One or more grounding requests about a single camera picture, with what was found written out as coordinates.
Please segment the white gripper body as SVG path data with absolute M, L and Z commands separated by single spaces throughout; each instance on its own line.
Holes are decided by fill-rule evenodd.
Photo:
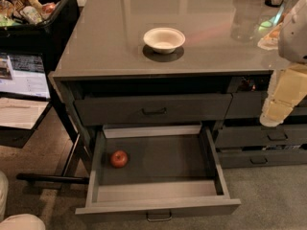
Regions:
M 260 123 L 265 127 L 277 127 L 306 96 L 306 64 L 291 63 L 284 70 L 274 71 L 268 97 L 262 107 Z

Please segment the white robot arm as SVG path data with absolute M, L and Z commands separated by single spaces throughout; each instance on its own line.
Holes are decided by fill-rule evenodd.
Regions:
M 260 115 L 263 126 L 276 127 L 307 96 L 307 0 L 298 0 L 283 21 L 259 40 L 258 47 L 276 49 L 290 62 L 273 72 Z

